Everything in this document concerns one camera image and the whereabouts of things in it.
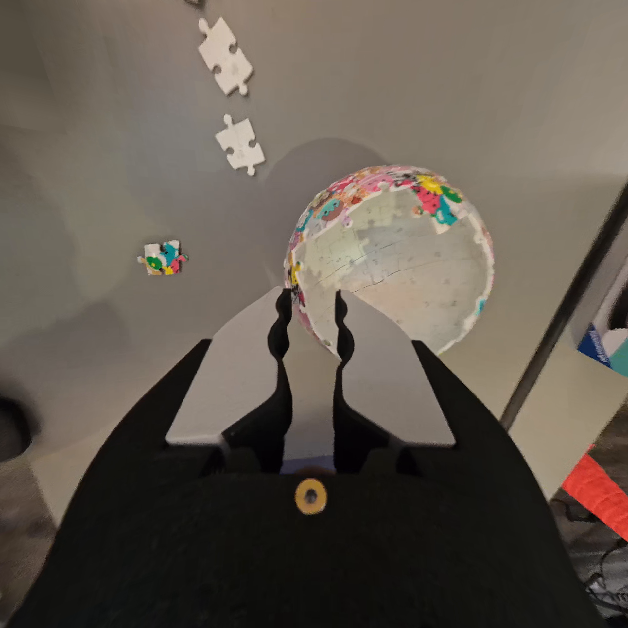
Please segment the red cloth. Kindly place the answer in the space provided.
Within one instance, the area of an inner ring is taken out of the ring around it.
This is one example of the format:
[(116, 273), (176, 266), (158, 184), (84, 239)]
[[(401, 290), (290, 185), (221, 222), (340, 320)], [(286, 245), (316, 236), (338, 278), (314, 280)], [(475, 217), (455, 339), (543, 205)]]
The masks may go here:
[(590, 455), (593, 447), (578, 460), (561, 489), (627, 541), (627, 493)]

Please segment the blue teal box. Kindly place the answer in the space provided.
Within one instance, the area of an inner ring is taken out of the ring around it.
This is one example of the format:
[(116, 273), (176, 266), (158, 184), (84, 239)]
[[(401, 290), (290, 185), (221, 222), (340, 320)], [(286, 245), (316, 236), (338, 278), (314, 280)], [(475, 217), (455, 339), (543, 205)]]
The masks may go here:
[(627, 377), (627, 329), (607, 330), (603, 334), (590, 325), (578, 346), (578, 351), (615, 373)]

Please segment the colourful puzzle ball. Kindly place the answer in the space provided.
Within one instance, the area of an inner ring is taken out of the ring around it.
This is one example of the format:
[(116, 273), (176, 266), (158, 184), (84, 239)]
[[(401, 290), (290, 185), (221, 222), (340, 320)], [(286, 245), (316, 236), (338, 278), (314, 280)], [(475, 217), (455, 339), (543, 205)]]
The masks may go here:
[(318, 192), (284, 260), (293, 311), (338, 356), (335, 295), (350, 292), (442, 354), (477, 322), (494, 282), (490, 233), (444, 176), (371, 166)]

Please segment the black ball stand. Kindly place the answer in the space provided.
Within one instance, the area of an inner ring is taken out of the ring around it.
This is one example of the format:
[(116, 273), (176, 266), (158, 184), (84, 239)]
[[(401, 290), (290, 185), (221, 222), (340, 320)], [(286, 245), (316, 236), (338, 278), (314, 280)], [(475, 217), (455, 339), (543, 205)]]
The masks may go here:
[(32, 441), (31, 424), (25, 407), (1, 395), (1, 463), (24, 454)]

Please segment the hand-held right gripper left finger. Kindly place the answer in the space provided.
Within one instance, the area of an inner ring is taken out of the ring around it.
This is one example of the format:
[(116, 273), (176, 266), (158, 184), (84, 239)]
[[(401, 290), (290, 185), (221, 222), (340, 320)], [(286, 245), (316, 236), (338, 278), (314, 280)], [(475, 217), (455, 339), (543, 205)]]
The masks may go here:
[(263, 472), (278, 473), (293, 419), (283, 359), (291, 292), (275, 287), (212, 338), (166, 435), (169, 446), (251, 450)]

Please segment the teal green print jigsaw piece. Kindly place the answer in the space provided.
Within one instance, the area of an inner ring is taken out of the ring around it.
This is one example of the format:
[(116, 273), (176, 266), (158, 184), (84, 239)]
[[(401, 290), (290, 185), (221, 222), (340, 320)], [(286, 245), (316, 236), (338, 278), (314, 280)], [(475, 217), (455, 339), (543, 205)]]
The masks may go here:
[(172, 276), (182, 270), (189, 256), (181, 251), (179, 240), (144, 245), (144, 254), (137, 257), (149, 276)]

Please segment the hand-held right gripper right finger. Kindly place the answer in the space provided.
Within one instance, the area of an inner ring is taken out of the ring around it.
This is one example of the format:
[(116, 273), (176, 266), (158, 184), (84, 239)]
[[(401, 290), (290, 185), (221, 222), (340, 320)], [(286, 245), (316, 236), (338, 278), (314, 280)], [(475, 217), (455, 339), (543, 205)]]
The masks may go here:
[(335, 294), (334, 467), (358, 474), (369, 457), (407, 448), (451, 449), (456, 438), (404, 331), (347, 290)]

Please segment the dark grey bundle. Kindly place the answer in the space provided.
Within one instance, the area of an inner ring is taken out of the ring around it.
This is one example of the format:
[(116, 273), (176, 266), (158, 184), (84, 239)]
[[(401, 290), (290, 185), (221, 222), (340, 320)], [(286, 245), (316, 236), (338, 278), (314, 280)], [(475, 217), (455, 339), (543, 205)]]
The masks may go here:
[(610, 577), (606, 574), (606, 564), (618, 552), (627, 549), (627, 541), (617, 539), (613, 545), (605, 550), (597, 561), (596, 569), (585, 582), (585, 592), (588, 599), (602, 614), (602, 619), (610, 627), (627, 626), (627, 587), (624, 590), (613, 590)]

